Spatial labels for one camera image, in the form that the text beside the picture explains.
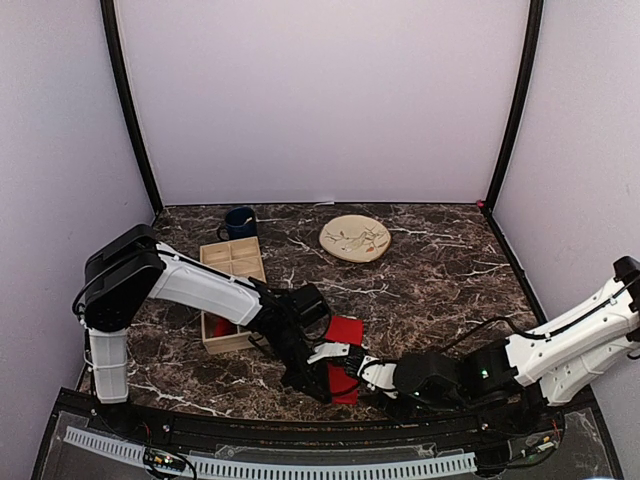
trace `dark marble surface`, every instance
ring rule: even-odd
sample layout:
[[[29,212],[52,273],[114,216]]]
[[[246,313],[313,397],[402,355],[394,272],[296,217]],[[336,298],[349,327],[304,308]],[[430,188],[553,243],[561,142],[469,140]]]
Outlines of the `dark marble surface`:
[[[217,241],[228,206],[169,207],[155,229],[192,258]],[[373,355],[398,357],[437,348],[494,315],[535,326],[518,282],[478,209],[466,205],[259,205],[255,207],[267,280],[272,287],[318,285],[335,314],[364,320]],[[344,214],[382,222],[392,234],[386,254],[352,264],[320,247],[322,226]],[[494,324],[452,355],[509,334]],[[373,420],[364,405],[322,405],[285,389],[284,371],[255,350],[209,355],[199,312],[147,301],[129,329],[130,395],[169,410],[270,420]]]

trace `beige plate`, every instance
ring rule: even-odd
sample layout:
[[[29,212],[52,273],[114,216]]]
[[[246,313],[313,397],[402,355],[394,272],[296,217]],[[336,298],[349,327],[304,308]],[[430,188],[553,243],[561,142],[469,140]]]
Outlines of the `beige plate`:
[[[362,215],[334,218],[320,232],[320,245],[331,255],[355,263],[380,258],[391,244],[391,234],[377,220]]]

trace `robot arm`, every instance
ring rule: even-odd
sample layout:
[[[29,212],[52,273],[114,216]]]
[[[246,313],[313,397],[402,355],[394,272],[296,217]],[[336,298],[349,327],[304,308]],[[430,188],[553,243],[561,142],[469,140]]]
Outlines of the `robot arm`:
[[[331,361],[387,400],[412,408],[486,409],[532,388],[545,405],[558,406],[640,348],[640,264],[624,257],[614,267],[616,277],[574,309],[462,360],[434,351],[382,360],[359,346],[327,342],[312,348],[303,329],[330,315],[315,286],[270,290],[257,280],[184,257],[140,225],[87,261],[86,285],[74,313],[89,332],[102,403],[126,401],[126,328],[146,298],[159,298],[220,315],[263,335],[286,366],[282,382],[322,402],[332,398]]]
[[[367,355],[357,378],[387,397],[434,410],[486,409],[527,389],[537,391],[543,406],[564,405],[640,348],[640,264],[623,257],[614,268],[616,276],[580,305],[461,361],[436,352],[393,361]],[[316,352],[328,349],[320,345]]]
[[[306,363],[313,351],[303,329],[330,315],[313,285],[270,290],[258,280],[228,275],[158,242],[146,225],[91,256],[85,280],[73,311],[89,334],[90,365],[102,403],[127,400],[126,328],[147,298],[211,312],[263,335],[287,367],[285,385],[322,402],[331,400],[326,364]]]

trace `wooden box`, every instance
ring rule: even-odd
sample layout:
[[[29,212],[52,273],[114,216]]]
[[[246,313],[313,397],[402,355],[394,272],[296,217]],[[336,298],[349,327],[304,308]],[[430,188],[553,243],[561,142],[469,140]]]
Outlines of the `wooden box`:
[[[266,282],[258,237],[203,245],[200,247],[200,262],[237,277],[253,277]],[[253,347],[249,337],[255,334],[235,325],[232,326],[234,333],[214,336],[216,325],[221,319],[217,315],[202,312],[202,343],[207,352],[215,355]],[[265,339],[258,343],[267,344]]]

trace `light purple wall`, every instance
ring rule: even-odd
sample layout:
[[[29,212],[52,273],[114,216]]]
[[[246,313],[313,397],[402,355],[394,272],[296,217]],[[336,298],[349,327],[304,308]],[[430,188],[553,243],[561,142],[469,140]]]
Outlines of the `light purple wall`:
[[[475,202],[528,3],[117,2],[163,198]]]
[[[0,478],[25,479],[82,364],[84,261],[152,212],[98,1],[1,2],[0,78]]]
[[[531,90],[496,211],[553,317],[640,259],[640,3],[546,2]],[[594,385],[625,470],[640,472],[640,364]]]

